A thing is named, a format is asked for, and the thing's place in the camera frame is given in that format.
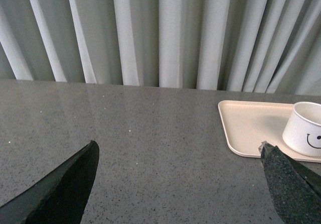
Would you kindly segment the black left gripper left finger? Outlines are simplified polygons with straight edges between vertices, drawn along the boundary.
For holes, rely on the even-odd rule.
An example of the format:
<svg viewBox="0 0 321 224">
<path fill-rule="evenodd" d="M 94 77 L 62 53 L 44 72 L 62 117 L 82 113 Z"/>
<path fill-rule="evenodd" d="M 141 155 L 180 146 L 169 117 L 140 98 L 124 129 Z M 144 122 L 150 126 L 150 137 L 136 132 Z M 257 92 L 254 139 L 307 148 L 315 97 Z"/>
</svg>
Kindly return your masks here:
<svg viewBox="0 0 321 224">
<path fill-rule="evenodd" d="M 1 223 L 80 223 L 95 180 L 91 141 L 32 187 L 1 206 Z"/>
</svg>

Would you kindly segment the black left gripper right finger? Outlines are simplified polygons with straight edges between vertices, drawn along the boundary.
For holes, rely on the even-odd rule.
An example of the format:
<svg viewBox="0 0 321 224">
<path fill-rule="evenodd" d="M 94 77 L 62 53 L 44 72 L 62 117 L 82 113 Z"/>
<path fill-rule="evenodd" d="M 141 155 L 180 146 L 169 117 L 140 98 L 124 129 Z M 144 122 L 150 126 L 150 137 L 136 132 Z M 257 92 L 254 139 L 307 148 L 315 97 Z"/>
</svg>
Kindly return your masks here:
<svg viewBox="0 0 321 224">
<path fill-rule="evenodd" d="M 259 147 L 268 189 L 284 223 L 320 223 L 320 175 L 263 141 Z"/>
</svg>

